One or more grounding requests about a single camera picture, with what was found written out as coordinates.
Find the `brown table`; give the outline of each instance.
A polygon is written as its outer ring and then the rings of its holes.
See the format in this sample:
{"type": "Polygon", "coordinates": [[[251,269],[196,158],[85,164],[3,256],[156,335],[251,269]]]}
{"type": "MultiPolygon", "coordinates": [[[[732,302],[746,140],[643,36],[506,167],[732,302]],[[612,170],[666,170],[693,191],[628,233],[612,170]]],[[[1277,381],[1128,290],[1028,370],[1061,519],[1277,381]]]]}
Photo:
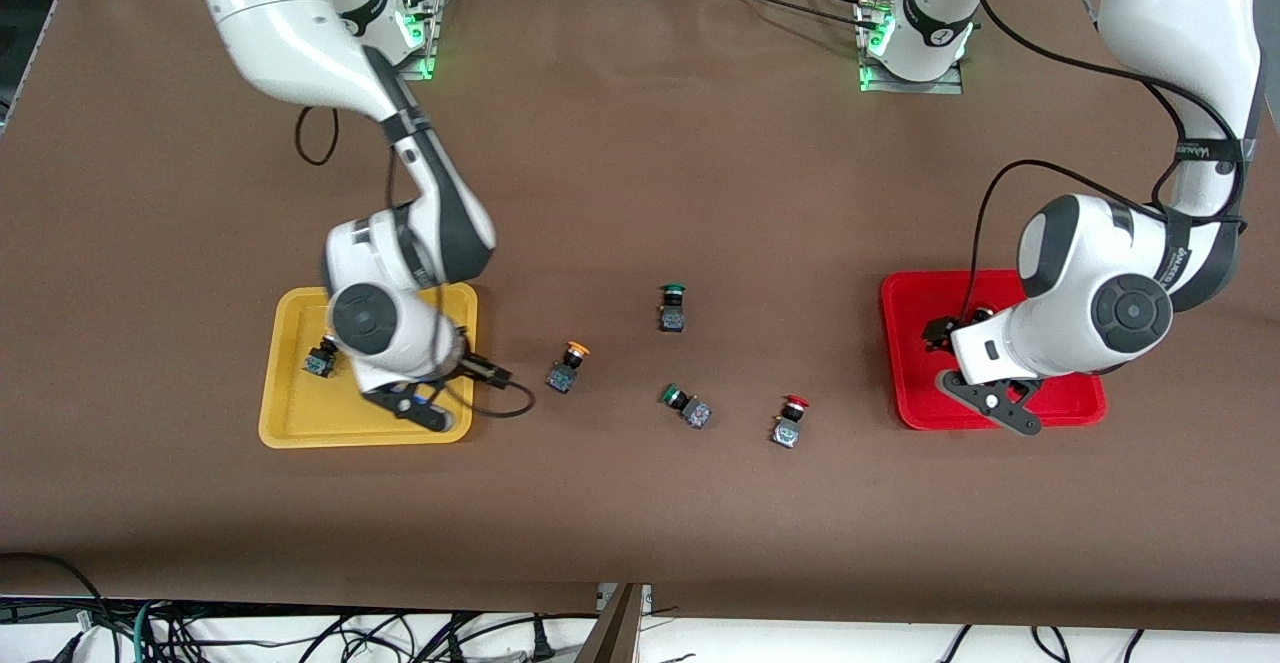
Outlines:
{"type": "MultiPolygon", "coordinates": [[[[1078,0],[993,3],[1108,60],[1078,0]]],[[[120,596],[581,611],[644,580],[686,616],[1280,630],[1270,122],[1238,279],[1107,379],[1105,422],[897,421],[883,275],[965,266],[1015,157],[1140,197],[1172,143],[1137,84],[989,27],[970,49],[963,97],[860,93],[849,29],[754,3],[457,0],[415,88],[498,225],[483,348],[526,381],[568,338],[593,356],[457,445],[279,452],[255,430],[275,302],[380,207],[378,129],[344,116],[306,166],[297,108],[238,78],[201,0],[61,0],[0,140],[0,549],[120,596]],[[654,329],[673,279],[680,337],[654,329]],[[765,440],[787,393],[813,401],[791,452],[765,440]]],[[[1069,189],[1011,179],[987,265],[1069,189]]]]}

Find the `vial with red cap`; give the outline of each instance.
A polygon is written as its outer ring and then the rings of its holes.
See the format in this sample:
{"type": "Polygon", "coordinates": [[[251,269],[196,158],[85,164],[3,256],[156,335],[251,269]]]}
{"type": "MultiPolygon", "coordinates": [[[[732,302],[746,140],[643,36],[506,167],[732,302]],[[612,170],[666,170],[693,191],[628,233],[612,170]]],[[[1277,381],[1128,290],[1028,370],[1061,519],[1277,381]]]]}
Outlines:
{"type": "Polygon", "coordinates": [[[809,402],[799,395],[787,395],[782,403],[782,415],[773,417],[773,443],[783,448],[795,448],[800,440],[800,417],[804,416],[809,402]]]}

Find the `teal cable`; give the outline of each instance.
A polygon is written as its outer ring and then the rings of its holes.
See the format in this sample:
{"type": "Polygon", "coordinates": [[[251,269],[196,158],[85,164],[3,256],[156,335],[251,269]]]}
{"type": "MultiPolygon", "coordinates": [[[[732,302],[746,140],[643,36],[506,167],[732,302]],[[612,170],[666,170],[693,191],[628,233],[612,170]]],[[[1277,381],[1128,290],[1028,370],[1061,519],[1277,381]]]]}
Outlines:
{"type": "Polygon", "coordinates": [[[147,611],[151,609],[151,602],[142,604],[138,609],[138,617],[133,618],[133,663],[142,663],[142,626],[147,622],[147,611]]]}

